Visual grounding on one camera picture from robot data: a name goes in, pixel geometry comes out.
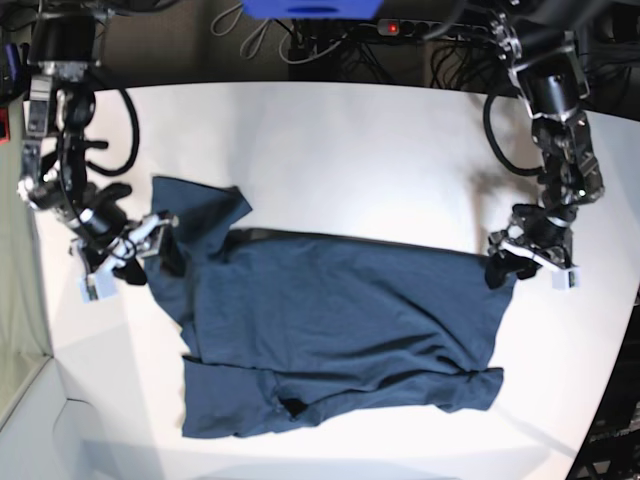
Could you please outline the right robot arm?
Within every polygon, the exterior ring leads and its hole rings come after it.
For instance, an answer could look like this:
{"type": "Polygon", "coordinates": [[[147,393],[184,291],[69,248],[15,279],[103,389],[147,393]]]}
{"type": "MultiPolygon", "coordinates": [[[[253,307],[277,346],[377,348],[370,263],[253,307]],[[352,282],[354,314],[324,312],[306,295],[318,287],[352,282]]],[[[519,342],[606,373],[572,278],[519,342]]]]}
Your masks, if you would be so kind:
{"type": "Polygon", "coordinates": [[[133,221],[118,206],[132,192],[120,182],[137,159],[140,124],[127,91],[117,91],[131,124],[129,156],[118,168],[87,160],[90,150],[105,150],[105,140],[91,140],[86,129],[96,111],[94,87],[104,81],[97,31],[115,15],[158,13],[172,2],[148,8],[117,1],[42,1],[39,4],[27,63],[34,68],[21,148],[18,193],[36,211],[52,211],[73,234],[70,250],[81,263],[81,284],[98,295],[102,283],[122,280],[143,286],[141,264],[156,258],[162,270],[180,277],[185,261],[173,237],[176,216],[160,212],[133,221]]]}

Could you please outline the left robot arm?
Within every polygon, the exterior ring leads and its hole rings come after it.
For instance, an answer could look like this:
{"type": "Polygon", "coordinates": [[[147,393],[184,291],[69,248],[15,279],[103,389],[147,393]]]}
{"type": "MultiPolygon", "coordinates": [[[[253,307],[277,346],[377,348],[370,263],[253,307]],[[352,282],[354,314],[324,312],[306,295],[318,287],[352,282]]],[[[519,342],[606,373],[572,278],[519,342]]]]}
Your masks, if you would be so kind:
{"type": "Polygon", "coordinates": [[[558,289],[578,284],[573,232],[578,210],[605,192],[589,120],[581,103],[589,96],[576,52],[576,30],[603,8],[601,1],[495,1],[490,31],[507,70],[507,83],[487,97],[483,127],[499,162],[511,173],[535,178],[533,204],[516,204],[508,225],[488,237],[485,281],[492,290],[510,276],[532,278],[540,269],[558,289]],[[536,168],[517,167],[499,148],[491,124],[495,99],[515,93],[532,121],[531,138],[542,156],[536,168]]]}

